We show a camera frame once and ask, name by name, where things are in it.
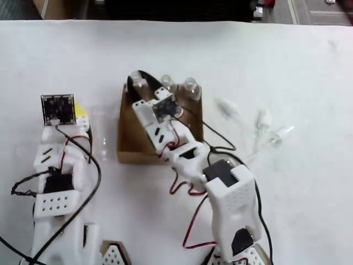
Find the black wire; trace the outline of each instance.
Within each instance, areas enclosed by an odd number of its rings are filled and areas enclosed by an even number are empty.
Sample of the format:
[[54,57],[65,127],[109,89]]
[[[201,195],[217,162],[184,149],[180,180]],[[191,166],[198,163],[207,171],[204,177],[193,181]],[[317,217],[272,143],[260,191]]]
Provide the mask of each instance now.
[[8,247],[10,250],[12,250],[13,252],[15,252],[17,255],[23,257],[26,261],[28,262],[33,262],[33,264],[39,264],[39,265],[46,265],[42,262],[39,261],[34,261],[34,259],[32,259],[31,257],[26,256],[25,254],[23,254],[22,252],[18,251],[16,248],[14,248],[10,243],[8,243],[5,239],[3,239],[2,237],[0,237],[0,242],[2,244],[4,244],[6,247]]
[[271,236],[270,236],[270,231],[265,223],[265,220],[263,218],[262,215],[262,202],[261,202],[261,196],[260,196],[260,191],[259,191],[259,187],[257,182],[255,181],[255,190],[256,190],[256,196],[258,197],[258,204],[259,204],[259,217],[260,217],[260,221],[264,226],[265,232],[266,232],[266,236],[267,236],[267,240],[269,241],[269,248],[270,248],[270,262],[272,265],[274,265],[274,261],[273,261],[273,249],[272,249],[272,240],[271,240]]
[[97,162],[97,160],[90,154],[89,151],[87,151],[87,149],[85,149],[82,145],[80,145],[77,141],[75,141],[74,139],[71,139],[71,137],[69,135],[67,135],[65,132],[61,131],[59,129],[58,126],[55,126],[55,129],[62,133],[71,143],[73,143],[74,145],[78,146],[86,155],[89,156],[89,158],[91,158],[91,160],[93,161],[93,163],[96,165],[97,167],[97,171],[98,171],[98,180],[96,183],[96,186],[94,187],[94,189],[92,190],[92,192],[90,193],[90,195],[87,197],[87,199],[83,202],[83,204],[77,209],[77,211],[56,231],[56,233],[42,246],[42,248],[38,251],[38,253],[34,256],[34,260],[38,260],[38,258],[40,257],[40,255],[43,254],[43,252],[49,247],[49,245],[64,231],[64,229],[72,222],[73,219],[75,219],[75,217],[83,210],[83,208],[90,202],[90,200],[92,199],[92,197],[95,195],[96,191],[99,188],[100,182],[101,182],[101,170],[100,170],[100,166],[99,163]]
[[[33,174],[33,175],[31,175],[31,176],[28,176],[28,177],[22,179],[22,180],[19,181],[19,182],[16,182],[15,185],[12,187],[11,194],[16,194],[16,195],[32,195],[32,196],[35,197],[34,194],[36,194],[36,193],[32,192],[31,190],[27,190],[27,192],[25,192],[25,193],[23,193],[23,192],[16,192],[15,190],[16,190],[16,188],[17,188],[20,184],[22,184],[22,183],[24,183],[24,182],[26,182],[26,181],[29,181],[29,180],[31,180],[31,179],[33,179],[33,178],[35,178],[35,177],[38,177],[38,176],[40,176],[40,175],[42,175],[42,174],[46,174],[46,173],[50,173],[50,170],[42,171],[42,172]],[[35,264],[39,264],[39,265],[46,265],[46,264],[44,264],[44,263],[42,263],[42,262],[35,261],[35,260],[32,259],[31,257],[26,256],[25,254],[23,254],[22,252],[20,252],[19,250],[17,250],[15,247],[13,247],[10,243],[8,243],[8,242],[7,242],[4,238],[2,238],[1,236],[0,236],[0,242],[1,242],[2,244],[4,244],[6,247],[8,247],[11,251],[13,251],[14,253],[16,253],[17,255],[23,257],[26,261],[28,261],[28,262],[34,262]]]
[[37,192],[33,192],[32,190],[27,190],[26,192],[17,192],[16,191],[17,187],[19,185],[21,185],[22,183],[30,181],[33,178],[36,178],[36,177],[38,177],[40,175],[47,174],[47,173],[50,173],[50,172],[52,172],[52,171],[51,170],[42,171],[42,172],[33,174],[33,175],[29,176],[29,177],[25,177],[21,181],[16,182],[15,185],[11,189],[11,195],[15,194],[15,195],[18,195],[18,196],[33,196],[35,198],[37,196]]
[[225,138],[223,135],[221,135],[218,131],[216,131],[214,128],[210,127],[207,123],[204,122],[204,120],[200,119],[196,113],[194,113],[191,109],[188,109],[184,106],[181,106],[183,109],[185,109],[186,111],[188,111],[190,114],[192,114],[198,121],[202,122],[204,124],[204,126],[206,126],[207,128],[209,128],[211,131],[213,131],[215,134],[217,134],[220,138],[222,138],[225,142],[227,142],[231,147],[223,147],[223,146],[214,146],[213,148],[215,149],[224,149],[224,150],[229,150],[229,151],[235,151],[237,148],[227,139]]

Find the white plastic bracket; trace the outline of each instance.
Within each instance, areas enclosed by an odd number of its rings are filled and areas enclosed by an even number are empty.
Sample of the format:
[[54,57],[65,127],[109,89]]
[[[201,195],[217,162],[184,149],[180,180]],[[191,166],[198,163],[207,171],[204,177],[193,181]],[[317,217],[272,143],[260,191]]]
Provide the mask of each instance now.
[[254,242],[261,239],[262,226],[256,201],[255,180],[250,170],[240,165],[231,170],[237,183],[227,187],[220,178],[206,183],[212,205],[212,233],[225,261],[234,261],[232,242],[236,232],[246,228]]
[[217,255],[216,249],[213,251],[207,265],[266,265],[265,259],[256,251],[255,247],[251,247],[236,256],[231,262],[224,261]]
[[110,246],[102,259],[102,265],[126,265],[117,246]]
[[34,218],[38,219],[73,213],[77,208],[79,197],[80,192],[77,190],[37,194]]

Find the cardboard box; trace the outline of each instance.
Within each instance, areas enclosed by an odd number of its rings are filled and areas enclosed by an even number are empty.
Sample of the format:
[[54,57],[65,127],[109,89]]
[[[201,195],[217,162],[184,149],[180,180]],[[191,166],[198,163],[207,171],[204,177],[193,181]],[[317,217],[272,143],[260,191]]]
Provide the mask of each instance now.
[[[180,120],[189,126],[190,131],[197,141],[202,141],[204,139],[202,99],[198,102],[189,100],[178,92],[176,92],[175,97],[180,105],[197,114],[196,118],[185,110]],[[117,135],[117,157],[119,162],[124,164],[163,164],[163,161],[158,158],[147,133],[132,109],[132,102],[130,102],[127,96],[126,89],[123,89],[121,97]]]
[[83,0],[48,0],[45,7],[45,0],[33,0],[39,14],[43,19],[74,19],[81,8]]

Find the cable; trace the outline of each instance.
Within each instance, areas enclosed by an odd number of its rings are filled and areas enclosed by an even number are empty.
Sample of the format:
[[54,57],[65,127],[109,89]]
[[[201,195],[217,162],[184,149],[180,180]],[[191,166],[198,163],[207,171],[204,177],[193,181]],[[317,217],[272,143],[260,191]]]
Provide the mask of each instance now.
[[40,175],[47,174],[47,173],[50,173],[50,172],[52,172],[52,170],[42,171],[42,172],[33,174],[31,176],[25,177],[21,181],[16,182],[15,185],[11,189],[11,195],[15,194],[15,195],[18,195],[18,196],[32,196],[32,197],[35,198],[37,196],[37,192],[33,192],[32,190],[27,190],[26,192],[17,192],[16,191],[17,187],[19,185],[21,185],[22,183],[30,181],[33,178],[39,177]]
[[55,129],[62,133],[71,143],[73,143],[74,145],[78,146],[86,155],[88,155],[93,163],[96,165],[97,167],[97,171],[98,171],[98,180],[96,183],[96,186],[94,187],[94,189],[92,190],[92,192],[90,193],[90,195],[87,197],[87,199],[83,202],[83,204],[77,209],[77,211],[56,231],[56,233],[54,235],[52,235],[52,237],[42,246],[42,248],[38,251],[38,253],[34,256],[33,260],[29,263],[29,265],[34,265],[35,261],[38,260],[38,258],[43,254],[43,252],[49,247],[49,245],[58,237],[58,235],[60,235],[64,229],[72,222],[73,219],[75,219],[75,217],[83,210],[83,208],[90,202],[90,200],[92,199],[92,197],[95,195],[95,193],[97,192],[100,182],[101,182],[101,169],[99,166],[99,163],[97,162],[97,160],[90,154],[89,151],[87,151],[82,145],[80,145],[77,141],[75,141],[74,139],[71,139],[71,137],[69,135],[67,135],[65,132],[61,131],[59,129],[58,126],[55,126]]
[[204,126],[206,126],[207,128],[209,128],[211,131],[213,131],[215,134],[217,134],[220,138],[222,138],[225,142],[227,142],[231,148],[229,147],[223,147],[223,146],[214,146],[214,148],[216,149],[225,149],[225,150],[229,150],[229,151],[235,151],[237,148],[227,139],[225,138],[222,134],[220,134],[218,131],[216,131],[214,128],[210,127],[207,123],[204,122],[204,120],[200,119],[196,113],[194,113],[191,109],[188,109],[184,106],[181,106],[183,109],[185,109],[186,111],[188,111],[189,113],[191,113],[198,121],[202,122],[204,124]]
[[174,194],[180,189],[180,187],[183,186],[183,185],[186,185],[187,182],[186,182],[186,181],[181,182],[181,183],[174,189],[174,186],[175,186],[175,184],[176,184],[177,181],[178,181],[179,173],[178,173],[178,171],[177,171],[174,167],[172,167],[172,170],[175,171],[176,175],[175,175],[175,180],[174,180],[172,186],[171,186],[170,189],[169,189],[169,193],[170,193],[171,195],[174,195]]
[[272,240],[271,240],[271,236],[270,236],[270,231],[265,223],[265,220],[263,218],[262,215],[262,203],[261,203],[261,196],[260,196],[260,191],[259,191],[259,187],[257,182],[255,181],[255,190],[256,190],[256,196],[258,197],[258,204],[259,204],[259,217],[260,217],[260,221],[264,226],[265,232],[266,232],[266,236],[267,236],[267,240],[269,241],[269,248],[270,248],[270,262],[272,265],[274,265],[274,261],[273,261],[273,249],[272,249]]
[[[90,138],[86,137],[86,136],[83,136],[83,135],[76,135],[76,136],[73,136],[71,137],[70,139],[76,139],[76,138],[85,138],[89,141],[89,147],[90,147],[90,150],[89,150],[89,154],[90,154],[90,157],[92,156],[92,141],[90,140]],[[63,162],[64,162],[64,157],[65,157],[65,146],[67,146],[67,144],[69,143],[69,139],[66,140],[65,144],[64,144],[64,149],[62,150],[62,156],[61,156],[61,159],[60,159],[60,171],[62,170],[62,165],[63,165]]]
[[175,148],[175,147],[179,146],[179,144],[180,144],[180,137],[179,137],[178,133],[176,132],[176,129],[175,129],[174,126],[172,125],[172,120],[169,120],[169,123],[170,123],[171,127],[173,128],[174,134],[176,135],[176,138],[178,139],[178,141],[177,141],[176,143],[173,142],[173,141],[168,142],[168,143],[163,147],[162,152],[161,152],[161,154],[158,156],[158,158],[161,158],[161,157],[163,156],[163,152],[164,152],[164,150],[165,150],[167,147],[169,147],[169,148]]
[[19,250],[17,250],[16,248],[14,248],[10,243],[8,243],[5,239],[3,239],[2,237],[0,237],[0,242],[2,244],[4,244],[6,247],[8,247],[10,250],[12,250],[14,253],[16,253],[17,255],[23,257],[26,261],[28,262],[33,262],[33,264],[39,264],[39,265],[46,265],[42,262],[39,261],[35,261],[33,258],[26,256],[25,254],[23,254],[22,252],[20,252]]
[[[172,170],[174,170],[174,172],[175,172],[175,179],[174,179],[174,182],[173,182],[172,186],[170,186],[169,194],[174,195],[183,185],[188,185],[188,182],[187,181],[180,182],[178,184],[178,186],[176,188],[174,188],[176,183],[177,183],[177,181],[178,181],[179,173],[174,167],[172,167]],[[194,185],[191,184],[191,186],[190,186],[190,188],[188,190],[188,195],[190,195],[190,196],[202,196],[202,195],[206,194],[206,191],[204,191],[204,192],[192,192],[193,189],[194,189]]]
[[191,232],[192,226],[194,225],[194,222],[195,222],[195,219],[197,217],[197,214],[199,213],[202,204],[204,203],[204,201],[207,198],[208,198],[208,195],[204,196],[204,198],[200,202],[199,206],[197,206],[197,208],[196,208],[196,210],[194,212],[194,215],[192,216],[190,225],[188,227],[188,231],[186,232],[186,235],[185,235],[185,238],[184,238],[184,241],[183,241],[183,248],[185,248],[187,250],[193,250],[193,249],[198,248],[198,247],[211,246],[211,245],[216,245],[217,244],[215,241],[210,241],[210,242],[200,243],[200,244],[196,244],[196,245],[192,245],[192,246],[186,246],[186,242],[187,242],[187,240],[188,240],[188,238],[190,236],[190,232]]

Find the robotic arm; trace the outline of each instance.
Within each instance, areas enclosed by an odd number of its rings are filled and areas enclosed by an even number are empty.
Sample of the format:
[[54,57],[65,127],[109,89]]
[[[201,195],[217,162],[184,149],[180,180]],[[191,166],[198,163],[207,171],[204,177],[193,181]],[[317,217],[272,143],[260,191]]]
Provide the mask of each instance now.
[[[212,233],[221,257],[226,262],[239,260],[261,239],[253,174],[245,165],[232,165],[225,160],[207,165],[209,148],[196,141],[188,127],[173,119],[183,113],[174,95],[149,74],[139,72],[154,90],[156,99],[147,102],[131,97],[137,118],[156,153],[196,190],[207,191],[213,211]],[[136,91],[129,77],[127,92],[136,95]]]

